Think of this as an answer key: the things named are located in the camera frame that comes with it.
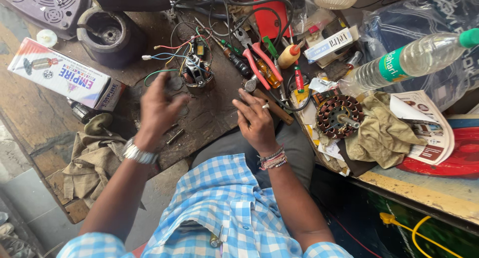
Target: tiled floor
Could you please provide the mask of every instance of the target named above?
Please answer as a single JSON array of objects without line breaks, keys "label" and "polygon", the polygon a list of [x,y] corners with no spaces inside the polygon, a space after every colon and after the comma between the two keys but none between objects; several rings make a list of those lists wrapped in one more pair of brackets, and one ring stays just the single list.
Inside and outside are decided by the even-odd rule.
[{"label": "tiled floor", "polygon": [[[183,160],[147,182],[141,199],[147,211],[139,209],[136,214],[125,243],[128,251],[149,240],[163,210],[170,203],[177,181],[187,171],[188,165]],[[15,206],[45,250],[66,243],[78,234],[82,222],[70,223],[1,121],[0,191]]]}]

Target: gray trousers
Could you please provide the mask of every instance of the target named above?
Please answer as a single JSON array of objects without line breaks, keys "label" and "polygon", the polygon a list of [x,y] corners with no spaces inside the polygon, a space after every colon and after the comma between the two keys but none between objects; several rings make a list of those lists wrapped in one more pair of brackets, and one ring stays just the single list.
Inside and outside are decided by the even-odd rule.
[{"label": "gray trousers", "polygon": [[[309,190],[315,161],[314,151],[309,145],[308,138],[306,138],[296,120],[291,126],[280,121],[275,129],[275,133],[278,144],[284,145],[284,152],[288,158],[288,163],[291,165],[299,181]],[[199,164],[213,157],[240,153],[245,154],[246,165],[248,165],[256,177],[260,187],[270,188],[271,181],[268,171],[259,168],[261,165],[258,164],[260,160],[258,152],[243,137],[239,127],[236,127],[201,149],[191,163],[190,169],[197,167]]]}]

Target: red painted surface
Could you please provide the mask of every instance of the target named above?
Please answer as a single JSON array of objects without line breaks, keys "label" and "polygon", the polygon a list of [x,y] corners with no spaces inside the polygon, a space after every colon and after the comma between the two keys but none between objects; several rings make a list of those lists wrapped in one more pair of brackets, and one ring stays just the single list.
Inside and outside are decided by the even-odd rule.
[{"label": "red painted surface", "polygon": [[[253,6],[253,8],[259,7],[269,7],[276,11],[279,15],[279,18],[281,19],[281,28],[284,28],[286,22],[288,22],[288,18],[286,16],[286,6],[283,2],[273,1],[264,4],[256,4]],[[256,23],[258,24],[258,29],[260,30],[260,34],[262,37],[268,36],[270,39],[273,39],[278,36],[279,24],[278,17],[276,15],[274,15],[269,10],[260,10],[255,12],[254,16],[256,18]],[[289,37],[289,31],[286,30],[283,35]]]},{"label": "red painted surface", "polygon": [[410,157],[396,167],[439,177],[479,178],[479,127],[453,129],[455,144],[451,156],[438,165],[429,165]]}]

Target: beige cloth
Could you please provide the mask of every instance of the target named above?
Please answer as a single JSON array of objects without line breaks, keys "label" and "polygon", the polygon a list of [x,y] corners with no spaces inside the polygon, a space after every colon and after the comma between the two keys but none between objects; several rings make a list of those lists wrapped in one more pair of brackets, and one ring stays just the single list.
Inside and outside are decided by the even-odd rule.
[{"label": "beige cloth", "polygon": [[71,163],[62,170],[66,198],[83,198],[89,208],[123,161],[120,135],[94,136],[78,132],[73,144]]},{"label": "beige cloth", "polygon": [[410,126],[399,120],[389,110],[390,96],[383,92],[364,99],[364,120],[353,135],[345,139],[346,151],[351,160],[376,161],[382,168],[400,164],[411,144],[427,145],[416,137]]}]

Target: blue checkered shirt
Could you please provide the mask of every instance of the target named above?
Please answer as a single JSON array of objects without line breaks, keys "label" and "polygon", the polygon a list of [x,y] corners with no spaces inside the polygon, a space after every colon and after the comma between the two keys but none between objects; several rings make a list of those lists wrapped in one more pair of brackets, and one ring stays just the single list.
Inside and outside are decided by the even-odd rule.
[{"label": "blue checkered shirt", "polygon": [[[176,192],[142,257],[220,257],[211,233],[223,244],[223,257],[352,258],[329,242],[305,253],[284,226],[271,188],[260,189],[244,154],[215,157],[190,170]],[[70,240],[58,258],[132,258],[123,242],[104,233]]]}]

